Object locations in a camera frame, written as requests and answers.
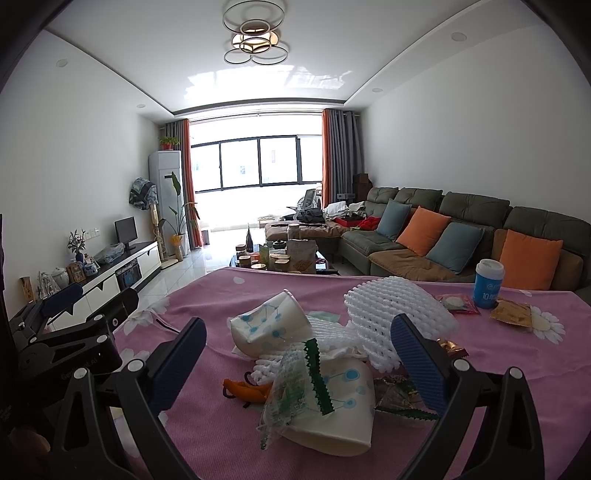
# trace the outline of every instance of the white tv cabinet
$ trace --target white tv cabinet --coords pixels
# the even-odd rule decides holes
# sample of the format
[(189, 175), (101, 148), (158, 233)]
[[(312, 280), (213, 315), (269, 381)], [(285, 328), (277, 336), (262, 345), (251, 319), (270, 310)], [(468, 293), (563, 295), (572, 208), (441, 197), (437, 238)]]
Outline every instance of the white tv cabinet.
[(60, 330), (85, 322), (92, 312), (120, 293), (115, 272), (132, 260), (137, 259), (142, 274), (142, 278), (132, 286), (136, 290), (140, 290), (160, 273), (160, 256), (156, 242), (138, 243), (131, 247), (136, 248), (124, 253), (113, 263), (102, 267), (95, 276), (88, 278), (82, 285), (84, 296), (74, 304), (71, 312), (66, 310), (50, 320), (48, 328)]

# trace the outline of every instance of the ring chandelier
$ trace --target ring chandelier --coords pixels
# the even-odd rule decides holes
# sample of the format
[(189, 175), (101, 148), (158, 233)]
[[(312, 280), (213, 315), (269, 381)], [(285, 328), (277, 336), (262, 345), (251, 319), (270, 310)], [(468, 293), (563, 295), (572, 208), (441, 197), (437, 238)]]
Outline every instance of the ring chandelier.
[(283, 23), (285, 12), (266, 0), (240, 2), (226, 10), (224, 26), (234, 33), (233, 49), (223, 59), (230, 65), (249, 61), (257, 65), (278, 65), (287, 58), (288, 51), (279, 46), (277, 28)]

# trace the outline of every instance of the orange cushion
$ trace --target orange cushion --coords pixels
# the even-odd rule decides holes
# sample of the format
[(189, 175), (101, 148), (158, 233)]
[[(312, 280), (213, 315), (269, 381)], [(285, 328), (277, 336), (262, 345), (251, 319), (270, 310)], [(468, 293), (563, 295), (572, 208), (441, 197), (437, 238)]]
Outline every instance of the orange cushion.
[(445, 215), (419, 207), (396, 243), (424, 257), (437, 243), (449, 220)]
[(505, 267), (502, 286), (549, 290), (562, 243), (562, 240), (545, 240), (509, 230), (499, 259)]

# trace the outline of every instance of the floor-standing air conditioner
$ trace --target floor-standing air conditioner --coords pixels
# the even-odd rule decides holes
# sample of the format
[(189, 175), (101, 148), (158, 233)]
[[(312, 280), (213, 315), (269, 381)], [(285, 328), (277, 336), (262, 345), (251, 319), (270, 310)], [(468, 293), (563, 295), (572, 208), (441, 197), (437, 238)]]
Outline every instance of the floor-standing air conditioner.
[[(179, 150), (154, 152), (148, 160), (148, 168), (150, 170), (150, 181), (156, 185), (156, 190), (158, 190), (158, 214), (160, 218), (166, 219), (169, 222), (165, 222), (163, 226), (167, 254), (174, 255), (174, 247), (170, 242), (170, 238), (174, 235), (174, 230), (170, 224), (176, 225), (176, 218), (171, 208), (182, 216), (183, 213), (179, 211), (179, 207), (182, 207), (184, 203), (181, 152)], [(173, 186), (173, 172), (181, 184), (181, 195), (178, 198)], [(183, 242), (184, 245), (181, 245), (181, 250), (183, 255), (186, 256), (189, 251), (187, 235), (184, 236)]]

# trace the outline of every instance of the gray curtain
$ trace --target gray curtain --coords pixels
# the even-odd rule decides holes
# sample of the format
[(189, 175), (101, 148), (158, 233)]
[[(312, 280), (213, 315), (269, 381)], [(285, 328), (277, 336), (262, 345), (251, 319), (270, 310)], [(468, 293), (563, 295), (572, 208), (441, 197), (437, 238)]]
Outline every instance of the gray curtain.
[(353, 175), (363, 173), (361, 125), (355, 112), (327, 110), (330, 202), (338, 193), (353, 193)]

